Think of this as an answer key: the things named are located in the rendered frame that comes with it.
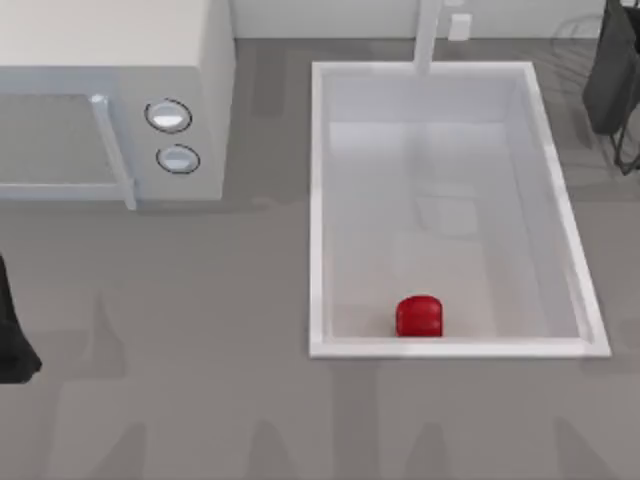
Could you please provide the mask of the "tall white tap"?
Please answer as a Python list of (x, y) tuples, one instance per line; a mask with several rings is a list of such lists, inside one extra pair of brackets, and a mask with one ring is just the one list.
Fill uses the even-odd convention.
[(443, 0), (419, 0), (413, 66), (417, 75), (429, 73)]

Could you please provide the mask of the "microwave oven door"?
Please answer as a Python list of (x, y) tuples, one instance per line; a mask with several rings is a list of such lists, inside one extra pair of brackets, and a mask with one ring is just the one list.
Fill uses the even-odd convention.
[(89, 97), (0, 94), (0, 201), (122, 201)]

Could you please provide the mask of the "white sink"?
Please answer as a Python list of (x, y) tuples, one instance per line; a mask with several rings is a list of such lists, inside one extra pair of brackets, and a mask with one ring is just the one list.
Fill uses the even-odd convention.
[(313, 358), (612, 354), (529, 62), (314, 63), (309, 239)]

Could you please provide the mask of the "white wall socket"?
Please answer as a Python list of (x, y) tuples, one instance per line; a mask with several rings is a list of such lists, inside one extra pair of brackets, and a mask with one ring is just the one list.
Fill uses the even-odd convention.
[(472, 15), (456, 13), (451, 16), (448, 40), (452, 42), (467, 41), (471, 37)]

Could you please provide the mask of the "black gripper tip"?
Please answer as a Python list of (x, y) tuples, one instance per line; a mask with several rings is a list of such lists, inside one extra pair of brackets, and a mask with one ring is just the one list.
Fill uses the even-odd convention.
[(0, 385), (26, 384), (41, 368), (42, 361), (19, 323), (0, 254)]

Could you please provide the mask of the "pale microwave oven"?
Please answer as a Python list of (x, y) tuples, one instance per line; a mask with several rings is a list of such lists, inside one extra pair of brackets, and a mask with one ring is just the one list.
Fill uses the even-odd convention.
[[(235, 67), (229, 0), (0, 0), (0, 94), (107, 96), (137, 208), (222, 197)], [(187, 130), (147, 123), (165, 98), (189, 108)], [(195, 172), (157, 164), (175, 144), (198, 153)]]

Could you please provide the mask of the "large round microwave knob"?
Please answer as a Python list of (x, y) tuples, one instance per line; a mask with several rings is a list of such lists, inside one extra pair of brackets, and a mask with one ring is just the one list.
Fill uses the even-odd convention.
[(182, 102), (165, 98), (148, 103), (144, 109), (147, 123), (160, 132), (176, 134), (187, 130), (193, 120), (189, 108)]

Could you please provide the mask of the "red cup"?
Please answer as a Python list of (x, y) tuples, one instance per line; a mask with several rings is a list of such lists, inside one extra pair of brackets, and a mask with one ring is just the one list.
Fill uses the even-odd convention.
[(395, 309), (395, 329), (399, 337), (441, 337), (443, 306), (430, 295), (414, 295), (401, 300)]

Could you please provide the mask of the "small round microwave knob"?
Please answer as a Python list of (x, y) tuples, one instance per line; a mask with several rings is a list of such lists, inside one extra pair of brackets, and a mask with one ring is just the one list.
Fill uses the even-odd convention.
[(198, 153), (181, 144), (159, 149), (156, 152), (156, 162), (164, 171), (174, 175), (189, 175), (201, 164)]

